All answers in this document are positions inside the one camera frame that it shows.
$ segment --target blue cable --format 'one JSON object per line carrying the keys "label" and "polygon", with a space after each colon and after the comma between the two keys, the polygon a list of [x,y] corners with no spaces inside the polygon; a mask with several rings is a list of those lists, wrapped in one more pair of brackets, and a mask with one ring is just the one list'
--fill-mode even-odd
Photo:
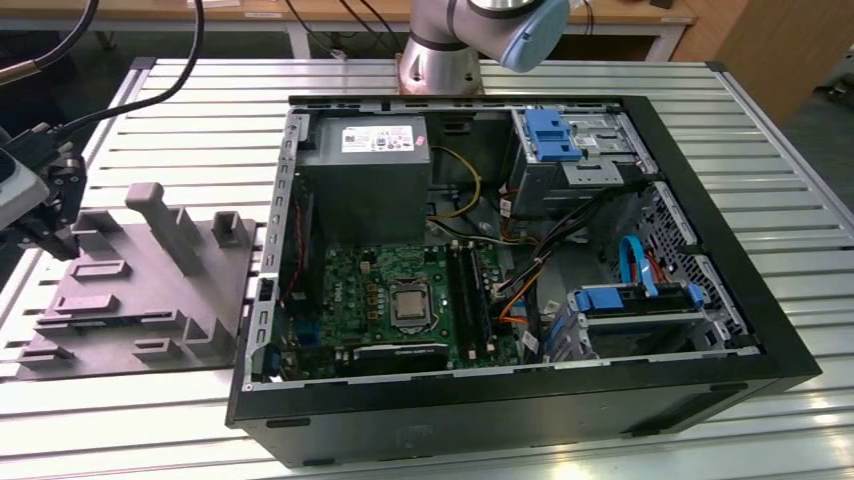
{"label": "blue cable", "polygon": [[657,296],[657,288],[655,288],[655,279],[652,278],[652,265],[643,253],[643,244],[635,235],[625,235],[619,241],[619,276],[623,283],[631,283],[631,268],[628,264],[628,253],[633,256],[633,262],[637,267],[637,275],[640,283],[645,288],[649,297]]}

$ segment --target motherboard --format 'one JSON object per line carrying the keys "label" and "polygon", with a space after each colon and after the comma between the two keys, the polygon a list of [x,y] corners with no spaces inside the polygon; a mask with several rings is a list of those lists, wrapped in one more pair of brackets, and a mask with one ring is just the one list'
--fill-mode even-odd
{"label": "motherboard", "polygon": [[512,333],[489,325],[492,245],[329,249],[324,268],[322,313],[293,328],[304,379],[338,377],[350,362],[353,375],[519,363]]}

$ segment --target aluminum table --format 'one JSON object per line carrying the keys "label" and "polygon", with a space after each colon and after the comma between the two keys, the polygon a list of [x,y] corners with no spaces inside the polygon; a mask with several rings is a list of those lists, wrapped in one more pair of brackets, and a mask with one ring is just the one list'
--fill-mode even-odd
{"label": "aluminum table", "polygon": [[[182,63],[158,60],[133,69],[113,104],[168,88]],[[729,75],[704,64],[607,62],[545,63],[527,75],[484,62],[483,73],[493,94],[649,97],[823,375],[677,435],[293,471],[241,431],[222,426],[228,370],[8,382],[0,384],[0,479],[854,473],[854,218]],[[390,61],[200,61],[168,103],[98,126],[85,149],[85,208],[137,221],[122,205],[124,187],[157,181],[165,201],[188,207],[193,219],[237,210],[265,222],[288,96],[393,91]],[[0,295],[0,378],[14,375],[10,360],[32,338],[62,270],[60,262],[28,251]]]}

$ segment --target blue latch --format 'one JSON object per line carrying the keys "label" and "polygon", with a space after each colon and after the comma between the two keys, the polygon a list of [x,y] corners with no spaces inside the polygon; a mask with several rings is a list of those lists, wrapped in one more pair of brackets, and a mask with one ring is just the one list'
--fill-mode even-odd
{"label": "blue latch", "polygon": [[691,303],[693,303],[693,308],[699,310],[703,308],[703,304],[705,303],[705,296],[703,295],[703,289],[695,283],[688,283],[687,287],[688,297],[691,298]]}
{"label": "blue latch", "polygon": [[525,110],[524,120],[540,162],[577,161],[583,158],[583,152],[569,135],[571,127],[563,123],[556,110]]}
{"label": "blue latch", "polygon": [[575,292],[577,310],[616,310],[623,308],[623,299],[615,287],[585,288]]}

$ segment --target green motherboard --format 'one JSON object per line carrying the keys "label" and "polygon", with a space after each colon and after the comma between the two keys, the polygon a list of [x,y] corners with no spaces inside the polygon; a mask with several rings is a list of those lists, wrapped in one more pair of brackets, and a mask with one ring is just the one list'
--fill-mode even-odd
{"label": "green motherboard", "polygon": [[[334,378],[332,361],[358,346],[447,345],[443,369],[519,363],[512,333],[493,335],[487,352],[460,351],[455,324],[453,279],[448,278],[449,246],[329,249],[325,252],[322,314],[313,325],[316,345],[297,350],[302,378]],[[503,281],[492,245],[471,250],[483,292]]]}

